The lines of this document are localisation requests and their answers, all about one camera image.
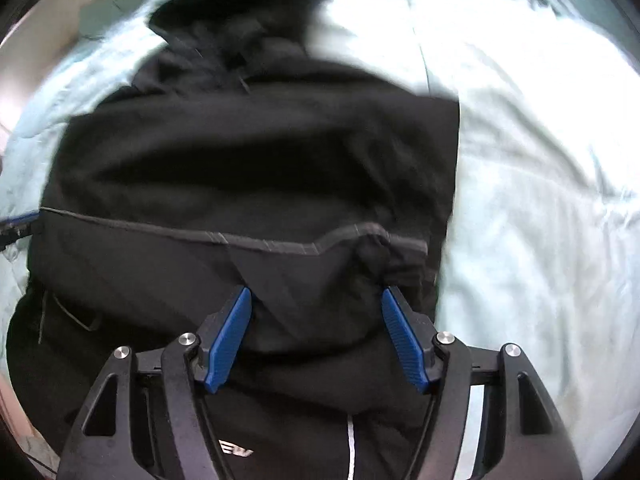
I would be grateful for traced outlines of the black jacket with grey piping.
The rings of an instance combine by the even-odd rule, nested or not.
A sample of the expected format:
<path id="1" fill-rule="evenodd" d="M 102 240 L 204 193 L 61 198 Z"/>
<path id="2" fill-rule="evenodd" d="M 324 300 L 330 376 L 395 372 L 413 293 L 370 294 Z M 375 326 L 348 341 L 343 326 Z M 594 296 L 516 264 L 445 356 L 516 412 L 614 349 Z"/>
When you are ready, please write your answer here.
<path id="1" fill-rule="evenodd" d="M 162 348 L 235 289 L 253 315 L 204 408 L 239 479 L 398 479 L 427 400 L 382 319 L 431 314 L 459 105 L 306 48 L 326 0 L 171 0 L 134 79 L 55 153 L 8 333 L 61 452 L 108 355 Z"/>

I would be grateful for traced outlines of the teal pillow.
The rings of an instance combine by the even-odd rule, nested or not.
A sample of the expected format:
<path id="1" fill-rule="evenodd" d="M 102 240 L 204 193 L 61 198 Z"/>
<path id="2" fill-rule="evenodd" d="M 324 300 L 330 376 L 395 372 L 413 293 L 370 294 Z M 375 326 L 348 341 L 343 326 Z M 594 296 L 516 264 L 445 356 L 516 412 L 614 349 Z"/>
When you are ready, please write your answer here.
<path id="1" fill-rule="evenodd" d="M 79 37 L 98 41 L 123 30 L 147 29 L 151 14 L 162 2 L 163 0 L 94 0 L 80 10 Z"/>

